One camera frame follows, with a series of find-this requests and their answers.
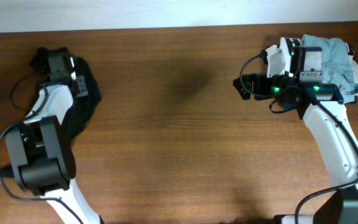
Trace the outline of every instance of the light blue cloth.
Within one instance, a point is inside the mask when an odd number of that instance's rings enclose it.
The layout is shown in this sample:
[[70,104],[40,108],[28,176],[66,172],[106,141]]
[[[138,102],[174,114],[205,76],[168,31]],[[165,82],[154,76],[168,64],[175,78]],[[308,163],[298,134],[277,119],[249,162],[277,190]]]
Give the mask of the light blue cloth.
[[347,55],[346,43],[339,38],[325,39],[312,35],[303,35],[301,45],[304,47],[321,47],[323,50],[323,83],[336,84],[345,103],[355,101],[358,84],[354,83],[354,74]]

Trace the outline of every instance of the wooden table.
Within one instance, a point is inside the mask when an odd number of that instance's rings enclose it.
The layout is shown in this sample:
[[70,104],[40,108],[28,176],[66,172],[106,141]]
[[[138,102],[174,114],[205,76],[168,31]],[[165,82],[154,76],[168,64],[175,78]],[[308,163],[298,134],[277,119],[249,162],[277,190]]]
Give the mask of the wooden table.
[[[358,22],[0,34],[0,132],[24,115],[8,94],[31,72],[37,47],[67,46],[89,62],[103,96],[72,150],[78,185],[106,223],[253,223],[293,213],[329,187],[317,145],[295,111],[242,101],[232,80],[264,47],[303,34],[340,37],[358,61]],[[264,70],[262,61],[247,68]],[[30,106],[37,79],[20,85],[17,104]],[[358,139],[358,104],[347,109]],[[0,187],[0,223],[61,220],[48,204],[14,201]]]

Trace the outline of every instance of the folded cloth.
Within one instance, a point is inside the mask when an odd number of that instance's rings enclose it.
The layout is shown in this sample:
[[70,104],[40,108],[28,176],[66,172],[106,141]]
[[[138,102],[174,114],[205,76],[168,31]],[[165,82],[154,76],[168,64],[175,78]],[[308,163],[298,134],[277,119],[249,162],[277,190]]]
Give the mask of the folded cloth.
[[358,64],[349,60],[347,44],[339,38],[325,39],[305,34],[302,37],[301,45],[321,47],[323,50],[321,64],[323,83],[336,84],[345,103],[355,101],[355,95],[358,96],[358,83],[356,82],[358,79],[355,78],[354,70],[358,74]]

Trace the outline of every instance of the pile of cloth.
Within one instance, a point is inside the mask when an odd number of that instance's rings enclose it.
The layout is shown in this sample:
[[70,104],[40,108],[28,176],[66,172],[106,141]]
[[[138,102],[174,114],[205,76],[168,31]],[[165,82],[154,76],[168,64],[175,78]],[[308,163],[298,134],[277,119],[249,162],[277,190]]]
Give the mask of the pile of cloth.
[[351,47],[339,38],[325,39],[305,34],[301,45],[321,47],[323,83],[336,84],[345,103],[356,101],[358,96],[358,64]]

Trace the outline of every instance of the white wall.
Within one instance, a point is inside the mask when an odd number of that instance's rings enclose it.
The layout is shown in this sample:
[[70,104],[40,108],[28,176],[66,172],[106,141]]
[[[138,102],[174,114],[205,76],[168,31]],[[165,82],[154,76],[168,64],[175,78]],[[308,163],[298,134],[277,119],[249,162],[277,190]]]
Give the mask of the white wall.
[[358,21],[358,0],[0,0],[0,32]]

